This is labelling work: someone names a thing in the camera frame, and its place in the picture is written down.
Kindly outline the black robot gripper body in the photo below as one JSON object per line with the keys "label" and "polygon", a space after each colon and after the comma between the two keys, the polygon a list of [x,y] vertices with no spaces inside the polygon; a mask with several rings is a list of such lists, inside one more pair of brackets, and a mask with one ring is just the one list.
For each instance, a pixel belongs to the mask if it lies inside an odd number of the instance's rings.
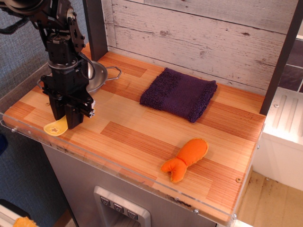
{"label": "black robot gripper body", "polygon": [[95,114],[93,98],[87,91],[89,84],[89,64],[86,60],[73,60],[67,64],[48,61],[52,74],[42,76],[44,93],[49,96],[55,118],[66,115],[65,107],[91,118]]}

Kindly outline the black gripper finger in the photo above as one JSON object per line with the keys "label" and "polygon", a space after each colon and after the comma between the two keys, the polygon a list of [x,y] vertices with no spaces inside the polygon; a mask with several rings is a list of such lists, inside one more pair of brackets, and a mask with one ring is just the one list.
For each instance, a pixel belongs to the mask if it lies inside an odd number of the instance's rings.
{"label": "black gripper finger", "polygon": [[50,106],[55,120],[59,120],[65,116],[65,99],[61,94],[56,94],[49,97]]}
{"label": "black gripper finger", "polygon": [[76,126],[83,122],[83,114],[80,113],[79,109],[70,104],[64,107],[68,129],[74,129]]}

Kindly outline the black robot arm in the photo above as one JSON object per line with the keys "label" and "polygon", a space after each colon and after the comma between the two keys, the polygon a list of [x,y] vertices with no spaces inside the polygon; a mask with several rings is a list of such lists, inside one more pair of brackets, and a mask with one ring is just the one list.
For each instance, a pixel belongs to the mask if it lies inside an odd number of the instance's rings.
{"label": "black robot arm", "polygon": [[68,0],[2,0],[1,10],[19,17],[15,24],[1,29],[2,34],[12,34],[28,21],[39,30],[48,52],[51,75],[41,77],[43,93],[49,96],[56,120],[66,117],[67,126],[73,129],[91,118],[95,111],[93,98],[87,91],[93,63],[81,51],[86,46],[85,37],[77,24],[77,14]]}

